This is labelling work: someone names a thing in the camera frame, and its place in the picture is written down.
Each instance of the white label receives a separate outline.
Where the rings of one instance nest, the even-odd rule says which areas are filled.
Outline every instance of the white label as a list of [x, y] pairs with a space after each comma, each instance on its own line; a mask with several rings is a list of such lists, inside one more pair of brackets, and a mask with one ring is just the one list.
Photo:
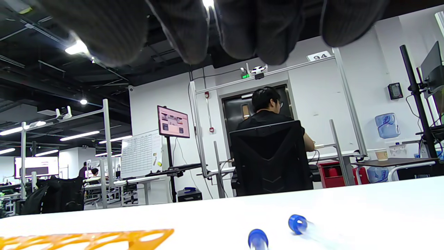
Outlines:
[[313, 55], [309, 55], [309, 56], [307, 56], [307, 59], [310, 62], [312, 62], [312, 61], [317, 61], [317, 60], [324, 59], [324, 58], [331, 57], [331, 56], [332, 55], [330, 55], [330, 53], [328, 51], [323, 51], [323, 52], [319, 52], [319, 53], [316, 53]]

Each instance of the orange stencil ruler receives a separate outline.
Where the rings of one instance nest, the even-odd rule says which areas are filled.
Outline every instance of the orange stencil ruler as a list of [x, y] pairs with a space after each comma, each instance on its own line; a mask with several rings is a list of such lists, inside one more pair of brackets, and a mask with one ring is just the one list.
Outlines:
[[173, 234], [173, 229], [88, 234], [0, 237], [0, 250], [154, 250]]

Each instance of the white wall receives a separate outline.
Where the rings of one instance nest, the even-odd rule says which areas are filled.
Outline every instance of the white wall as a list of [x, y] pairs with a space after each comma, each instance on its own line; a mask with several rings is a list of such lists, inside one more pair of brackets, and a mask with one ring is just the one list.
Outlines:
[[87, 160], [95, 161], [95, 148], [72, 148], [59, 152], [59, 168], [68, 167], [68, 177], [76, 178]]
[[15, 180], [14, 177], [9, 177], [14, 175], [14, 157], [12, 156], [1, 156], [0, 157], [0, 182], [3, 182], [4, 177], [8, 177], [9, 181], [19, 181]]
[[[433, 14], [443, 7], [424, 10], [418, 13], [395, 17], [378, 22], [368, 34], [360, 40], [341, 48], [344, 61], [344, 69], [347, 76], [353, 100], [358, 112], [358, 118], [363, 130], [364, 139], [368, 148], [384, 146], [385, 141], [380, 139], [374, 117], [380, 114], [394, 112], [397, 115], [401, 135], [397, 139], [417, 138], [414, 133], [419, 131], [417, 118], [414, 117], [405, 101], [405, 98], [392, 101], [387, 92], [387, 85], [400, 82], [404, 96], [409, 81], [405, 72], [399, 46], [406, 44], [413, 57], [413, 65], [419, 66], [435, 40], [444, 40], [437, 25], [433, 22]], [[432, 25], [432, 28], [424, 28], [419, 23]], [[290, 65], [307, 62], [306, 56], [329, 50], [320, 37], [300, 41], [296, 49], [291, 52], [288, 61], [280, 66], [270, 67], [270, 71]], [[259, 59], [249, 60], [250, 68], [263, 64]], [[214, 69], [205, 67], [205, 75], [220, 74], [233, 69], [244, 67], [245, 62]], [[193, 72], [194, 78], [202, 75], [202, 70]], [[206, 78], [206, 87], [212, 87], [240, 79], [240, 72], [223, 74]], [[130, 91], [131, 119], [133, 134], [140, 134], [156, 129], [157, 105], [166, 105], [190, 114], [187, 95], [189, 82], [188, 74], [182, 74], [146, 85], [132, 87]], [[216, 141], [221, 160], [229, 157], [227, 140], [225, 135], [224, 117], [222, 114], [221, 99], [235, 94], [245, 93], [261, 86], [276, 85], [285, 82], [290, 89], [290, 100], [293, 104], [294, 116], [301, 120], [307, 133], [317, 144], [333, 142], [329, 119], [335, 121], [337, 134], [343, 150], [357, 149], [356, 138], [353, 132], [349, 111], [343, 93], [341, 78], [337, 71], [336, 62], [329, 60], [303, 68], [279, 73], [261, 80], [252, 80], [238, 85], [232, 85], [223, 89], [210, 92], [208, 113], [203, 94], [198, 95], [199, 115], [203, 131], [206, 162], [208, 169], [216, 169], [213, 141]], [[203, 89], [202, 79], [196, 80], [196, 89]], [[416, 110], [413, 98], [409, 98], [413, 110]], [[215, 133], [209, 132], [209, 119]], [[194, 133], [190, 139], [178, 139], [187, 163], [199, 162]], [[175, 165], [184, 164], [180, 150], [176, 148], [174, 154]], [[192, 180], [186, 173], [184, 177], [177, 178], [176, 189], [192, 185]], [[198, 188], [205, 199], [209, 194], [205, 182], [200, 177], [194, 177]], [[231, 195], [229, 182], [224, 183], [226, 191]], [[167, 189], [168, 184], [161, 185], [162, 190]], [[211, 193], [217, 197], [216, 186], [210, 186]], [[165, 192], [153, 192], [155, 203], [167, 202]]]

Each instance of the black robotic finger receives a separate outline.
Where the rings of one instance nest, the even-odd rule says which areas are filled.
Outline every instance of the black robotic finger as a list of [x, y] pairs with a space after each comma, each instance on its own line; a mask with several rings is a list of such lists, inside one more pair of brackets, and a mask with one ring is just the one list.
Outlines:
[[390, 0], [325, 0], [321, 35], [331, 47], [361, 38], [377, 22]]
[[38, 0], [108, 66], [133, 61], [146, 41], [149, 8], [143, 0]]
[[303, 0], [257, 1], [257, 55], [267, 64], [284, 63], [304, 27]]
[[182, 59], [198, 64], [206, 57], [208, 19], [201, 0], [147, 0]]
[[256, 1], [217, 0], [216, 24], [221, 45], [233, 58], [245, 60], [256, 49]]

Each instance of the coffee cup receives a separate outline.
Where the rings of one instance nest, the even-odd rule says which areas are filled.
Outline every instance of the coffee cup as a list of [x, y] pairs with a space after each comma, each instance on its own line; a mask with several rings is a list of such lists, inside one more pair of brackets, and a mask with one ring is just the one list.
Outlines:
[[378, 158], [378, 161], [386, 161], [389, 159], [387, 155], [387, 149], [378, 149], [375, 151], [376, 158]]

